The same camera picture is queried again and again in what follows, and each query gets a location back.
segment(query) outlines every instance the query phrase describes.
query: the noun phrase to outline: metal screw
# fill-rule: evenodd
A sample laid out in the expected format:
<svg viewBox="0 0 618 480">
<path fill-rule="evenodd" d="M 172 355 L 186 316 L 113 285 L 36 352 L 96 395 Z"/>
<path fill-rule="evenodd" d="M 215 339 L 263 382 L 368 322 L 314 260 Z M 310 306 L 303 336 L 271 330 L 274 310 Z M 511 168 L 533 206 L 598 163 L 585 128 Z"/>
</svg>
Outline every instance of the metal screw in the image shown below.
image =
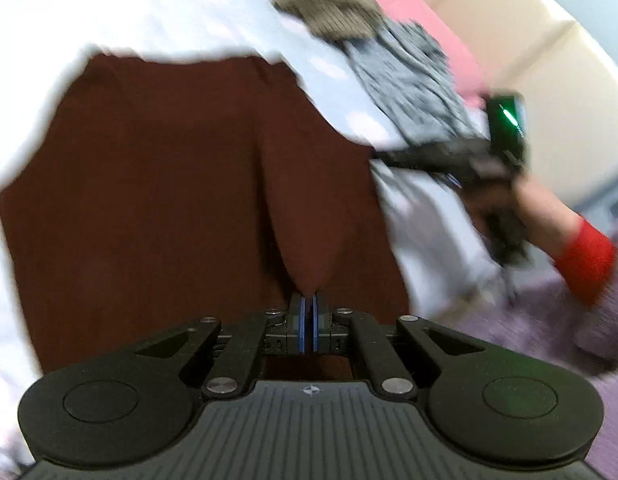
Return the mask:
<svg viewBox="0 0 618 480">
<path fill-rule="evenodd" d="M 413 389 L 413 383 L 401 377 L 391 377 L 383 381 L 383 390 L 390 394 L 408 394 Z"/>
<path fill-rule="evenodd" d="M 230 394 L 238 387 L 231 377 L 215 377 L 207 382 L 207 389 L 215 394 Z"/>
</svg>

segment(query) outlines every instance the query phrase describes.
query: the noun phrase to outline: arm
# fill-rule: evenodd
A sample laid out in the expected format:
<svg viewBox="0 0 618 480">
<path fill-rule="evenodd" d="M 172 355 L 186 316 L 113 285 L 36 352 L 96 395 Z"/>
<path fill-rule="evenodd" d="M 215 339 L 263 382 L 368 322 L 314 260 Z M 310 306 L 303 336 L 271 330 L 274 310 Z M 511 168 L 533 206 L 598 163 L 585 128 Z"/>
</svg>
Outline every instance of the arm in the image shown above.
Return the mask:
<svg viewBox="0 0 618 480">
<path fill-rule="evenodd" d="M 514 207 L 529 241 L 553 258 L 562 277 L 548 274 L 521 291 L 513 309 L 470 314 L 458 328 L 551 360 L 563 361 L 560 354 L 575 345 L 618 366 L 618 234 L 609 240 L 528 176 L 512 192 L 492 187 L 463 200 L 483 233 L 485 214 Z"/>
</svg>

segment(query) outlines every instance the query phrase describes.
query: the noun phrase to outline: circular pad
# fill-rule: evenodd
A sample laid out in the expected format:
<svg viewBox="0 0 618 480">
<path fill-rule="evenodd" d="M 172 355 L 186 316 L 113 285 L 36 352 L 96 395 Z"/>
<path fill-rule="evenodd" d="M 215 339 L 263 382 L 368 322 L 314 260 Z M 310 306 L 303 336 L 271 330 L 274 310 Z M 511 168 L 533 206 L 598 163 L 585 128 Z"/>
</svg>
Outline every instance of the circular pad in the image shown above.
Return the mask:
<svg viewBox="0 0 618 480">
<path fill-rule="evenodd" d="M 583 458 L 603 416 L 585 379 L 504 349 L 454 358 L 431 387 L 427 411 L 468 454 L 525 466 Z"/>
<path fill-rule="evenodd" d="M 129 415 L 138 403 L 138 392 L 118 381 L 79 384 L 65 396 L 65 410 L 83 422 L 112 422 Z"/>
<path fill-rule="evenodd" d="M 191 394 L 174 370 L 129 354 L 47 374 L 22 397 L 18 418 L 37 460 L 100 468 L 164 449 L 192 412 Z"/>
<path fill-rule="evenodd" d="M 482 397 L 487 406 L 500 415 L 514 418 L 537 418 L 546 415 L 558 403 L 551 386 L 526 377 L 505 377 L 484 387 Z"/>
</svg>

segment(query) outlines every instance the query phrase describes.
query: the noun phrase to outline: red sleeve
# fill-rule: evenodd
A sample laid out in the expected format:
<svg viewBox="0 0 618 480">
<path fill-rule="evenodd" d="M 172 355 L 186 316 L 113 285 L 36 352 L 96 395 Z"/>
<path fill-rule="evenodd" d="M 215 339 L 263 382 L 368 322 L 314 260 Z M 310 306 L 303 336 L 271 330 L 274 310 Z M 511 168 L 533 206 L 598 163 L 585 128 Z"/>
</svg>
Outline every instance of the red sleeve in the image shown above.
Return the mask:
<svg viewBox="0 0 618 480">
<path fill-rule="evenodd" d="M 555 267 L 573 295 L 593 306 L 609 280 L 614 262 L 611 240 L 585 220 L 578 236 L 556 259 Z"/>
</svg>

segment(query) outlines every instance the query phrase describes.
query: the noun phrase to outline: brown fabric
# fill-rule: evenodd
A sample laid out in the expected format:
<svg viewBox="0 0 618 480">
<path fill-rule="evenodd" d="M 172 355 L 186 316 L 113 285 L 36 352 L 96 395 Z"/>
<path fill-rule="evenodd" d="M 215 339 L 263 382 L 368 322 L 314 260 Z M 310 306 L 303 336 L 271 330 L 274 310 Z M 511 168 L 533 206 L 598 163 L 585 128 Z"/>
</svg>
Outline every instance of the brown fabric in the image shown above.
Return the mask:
<svg viewBox="0 0 618 480">
<path fill-rule="evenodd" d="M 349 360 L 337 355 L 268 357 L 265 379 L 279 381 L 350 381 Z"/>
<path fill-rule="evenodd" d="M 285 64 L 94 57 L 0 193 L 43 370 L 296 288 L 393 322 L 407 296 L 368 158 Z"/>
</svg>

